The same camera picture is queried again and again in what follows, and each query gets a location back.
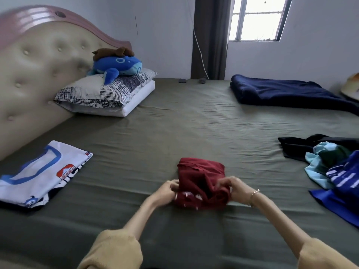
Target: hand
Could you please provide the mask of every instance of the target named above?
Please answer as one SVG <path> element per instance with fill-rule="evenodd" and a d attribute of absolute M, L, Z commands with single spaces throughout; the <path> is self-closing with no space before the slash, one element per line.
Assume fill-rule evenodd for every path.
<path fill-rule="evenodd" d="M 178 179 L 172 181 L 168 180 L 149 197 L 155 207 L 167 205 L 175 198 L 175 191 L 178 190 L 178 183 Z"/>
<path fill-rule="evenodd" d="M 238 203 L 248 205 L 251 199 L 253 188 L 235 176 L 225 177 L 218 181 L 219 186 L 232 187 L 231 199 Z"/>

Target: folded navy blue blanket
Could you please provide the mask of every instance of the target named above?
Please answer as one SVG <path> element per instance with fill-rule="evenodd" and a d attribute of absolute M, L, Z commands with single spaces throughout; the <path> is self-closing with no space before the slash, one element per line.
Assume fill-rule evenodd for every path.
<path fill-rule="evenodd" d="M 334 109 L 348 111 L 359 116 L 359 107 L 355 103 L 334 95 L 315 82 L 234 75 L 231 89 L 238 102 L 248 105 Z"/>

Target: bracelet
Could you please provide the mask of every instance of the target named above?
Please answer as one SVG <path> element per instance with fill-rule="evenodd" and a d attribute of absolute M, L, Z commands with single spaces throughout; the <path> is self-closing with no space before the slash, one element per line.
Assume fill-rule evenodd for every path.
<path fill-rule="evenodd" d="M 260 190 L 258 189 L 258 190 L 256 190 L 256 191 L 254 191 L 253 193 L 252 193 L 252 195 L 251 195 L 251 197 L 249 197 L 249 206 L 251 206 L 251 208 L 254 208 L 254 206 L 253 206 L 253 204 L 252 204 L 252 198 L 253 198 L 253 196 L 256 194 L 256 193 L 259 193 L 260 192 Z"/>

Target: sleeve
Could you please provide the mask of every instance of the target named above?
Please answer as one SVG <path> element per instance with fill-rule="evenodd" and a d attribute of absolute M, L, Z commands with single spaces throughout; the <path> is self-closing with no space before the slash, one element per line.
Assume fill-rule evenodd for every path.
<path fill-rule="evenodd" d="M 139 269 L 141 246 L 127 230 L 105 230 L 96 238 L 78 269 Z"/>
<path fill-rule="evenodd" d="M 359 269 L 321 240 L 312 239 L 303 245 L 298 260 L 298 269 Z"/>

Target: red logo patch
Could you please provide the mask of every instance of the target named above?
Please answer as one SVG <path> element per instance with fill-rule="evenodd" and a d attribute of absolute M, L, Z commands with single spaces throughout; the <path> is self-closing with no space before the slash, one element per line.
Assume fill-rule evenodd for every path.
<path fill-rule="evenodd" d="M 72 164 L 67 164 L 64 168 L 62 168 L 60 171 L 56 173 L 56 175 L 61 178 L 61 180 L 64 180 L 66 176 L 68 176 L 72 171 L 74 171 L 76 168 Z"/>

